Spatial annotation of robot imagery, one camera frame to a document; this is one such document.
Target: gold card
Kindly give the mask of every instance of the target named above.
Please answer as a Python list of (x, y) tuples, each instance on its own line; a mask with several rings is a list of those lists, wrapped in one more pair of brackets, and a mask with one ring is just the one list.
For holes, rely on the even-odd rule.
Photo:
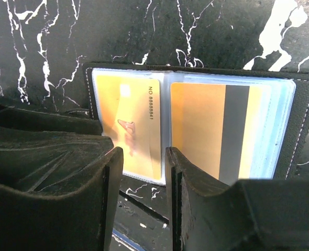
[(263, 89), (172, 83), (172, 146), (226, 184), (249, 178)]
[(103, 134), (123, 149), (123, 172), (160, 180), (159, 81), (99, 75), (95, 84)]

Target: black card holder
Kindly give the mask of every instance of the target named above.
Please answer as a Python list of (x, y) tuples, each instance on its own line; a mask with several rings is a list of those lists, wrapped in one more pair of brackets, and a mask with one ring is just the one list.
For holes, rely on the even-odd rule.
[(296, 90), (288, 125), (285, 131), (285, 137), (274, 173), (274, 179), (288, 179), (295, 174), (297, 158), (309, 130), (309, 73), (186, 68), (180, 66), (86, 63), (83, 65), (83, 73), (89, 92), (90, 115), (96, 120), (98, 120), (98, 113), (92, 79), (92, 70), (94, 68), (139, 71), (184, 71), (216, 75), (291, 79), (296, 84)]

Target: marble surface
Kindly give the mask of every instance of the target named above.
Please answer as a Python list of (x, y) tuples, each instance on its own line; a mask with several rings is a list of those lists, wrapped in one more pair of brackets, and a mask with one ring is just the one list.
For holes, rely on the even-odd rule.
[(309, 1), (0, 0), (0, 95), (88, 108), (91, 61), (309, 72)]

